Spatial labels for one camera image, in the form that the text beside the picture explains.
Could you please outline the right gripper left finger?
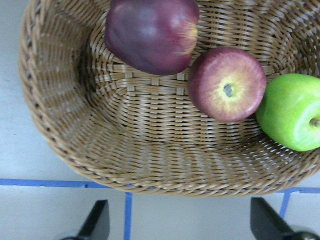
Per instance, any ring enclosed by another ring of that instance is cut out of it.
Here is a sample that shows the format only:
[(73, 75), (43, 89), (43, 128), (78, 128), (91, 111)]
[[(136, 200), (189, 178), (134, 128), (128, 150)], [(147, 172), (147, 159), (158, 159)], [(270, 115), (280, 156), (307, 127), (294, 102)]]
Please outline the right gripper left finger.
[(97, 200), (76, 235), (62, 240), (108, 240), (110, 235), (110, 213), (108, 200)]

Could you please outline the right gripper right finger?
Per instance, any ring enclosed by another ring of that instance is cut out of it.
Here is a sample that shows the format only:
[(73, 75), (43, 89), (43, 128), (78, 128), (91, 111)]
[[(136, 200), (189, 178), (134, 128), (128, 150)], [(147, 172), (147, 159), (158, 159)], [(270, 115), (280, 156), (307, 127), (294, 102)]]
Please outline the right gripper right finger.
[(250, 230), (256, 240), (318, 240), (309, 231), (294, 231), (262, 197), (250, 200)]

